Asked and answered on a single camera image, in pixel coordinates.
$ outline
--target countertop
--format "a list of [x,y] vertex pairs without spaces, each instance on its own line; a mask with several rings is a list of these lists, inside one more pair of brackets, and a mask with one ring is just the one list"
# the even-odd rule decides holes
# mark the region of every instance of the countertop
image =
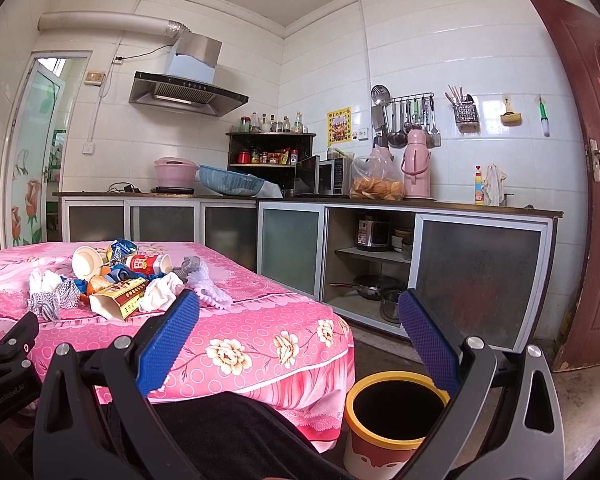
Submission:
[[522,207],[490,207],[483,205],[454,203],[454,202],[434,202],[433,200],[418,200],[408,199],[399,202],[395,200],[365,200],[360,198],[338,198],[332,196],[317,196],[317,197],[294,197],[294,198],[253,198],[247,196],[223,196],[223,195],[181,195],[181,194],[163,194],[163,193],[126,193],[126,192],[56,192],[54,196],[69,198],[69,197],[118,197],[118,198],[172,198],[172,199],[194,199],[194,200],[260,200],[261,202],[293,202],[293,203],[325,203],[338,205],[366,205],[373,208],[374,205],[383,206],[409,206],[431,210],[456,210],[456,211],[471,211],[471,212],[493,212],[498,214],[510,214],[521,216],[539,216],[544,218],[562,218],[562,211],[550,211],[545,209],[527,209]]

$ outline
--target concrete floor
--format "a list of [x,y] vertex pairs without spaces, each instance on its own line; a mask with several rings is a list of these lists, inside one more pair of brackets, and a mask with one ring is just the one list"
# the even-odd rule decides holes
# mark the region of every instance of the concrete floor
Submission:
[[[356,380],[385,370],[425,373],[422,364],[405,359],[405,355],[410,355],[410,350],[402,348],[401,344],[391,340],[378,344],[379,340],[372,334],[360,333],[357,330],[354,330],[354,335],[356,336]],[[600,439],[600,366],[554,374],[554,384],[564,427],[564,473],[567,478]],[[457,465],[470,462],[475,457],[496,409],[499,395],[499,389],[492,390],[488,395],[484,409],[459,456]],[[339,466],[342,466],[347,431],[348,428],[344,427],[337,446],[325,453],[328,460]]]

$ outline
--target microwave oven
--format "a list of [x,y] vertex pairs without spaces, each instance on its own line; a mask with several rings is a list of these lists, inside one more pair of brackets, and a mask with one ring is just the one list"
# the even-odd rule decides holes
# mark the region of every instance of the microwave oven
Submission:
[[296,196],[349,196],[350,168],[350,158],[320,160],[320,155],[315,155],[301,160],[296,164]]

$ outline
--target pink floral tablecloth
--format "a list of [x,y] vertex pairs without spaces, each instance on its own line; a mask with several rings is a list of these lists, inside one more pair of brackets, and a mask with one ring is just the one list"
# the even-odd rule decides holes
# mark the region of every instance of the pink floral tablecloth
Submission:
[[[0,251],[0,339],[26,312],[30,272],[38,267],[73,276],[71,256],[80,245],[47,243]],[[318,450],[328,449],[340,433],[346,392],[354,382],[353,338],[347,324],[328,306],[199,244],[140,242],[139,249],[168,253],[175,265],[186,255],[200,257],[214,283],[234,299],[229,310],[201,309],[163,386],[149,400],[237,392],[270,404]],[[61,342],[77,350],[103,348],[119,335],[133,335],[154,315],[135,313],[121,322],[95,315],[86,304],[62,309],[59,322],[40,320],[30,359],[44,378]],[[101,402],[111,400],[106,388],[98,396]]]

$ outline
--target yellow poster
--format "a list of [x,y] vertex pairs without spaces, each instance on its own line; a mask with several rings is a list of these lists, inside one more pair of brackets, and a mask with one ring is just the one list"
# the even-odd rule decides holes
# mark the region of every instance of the yellow poster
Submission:
[[351,108],[327,113],[327,146],[351,140]]

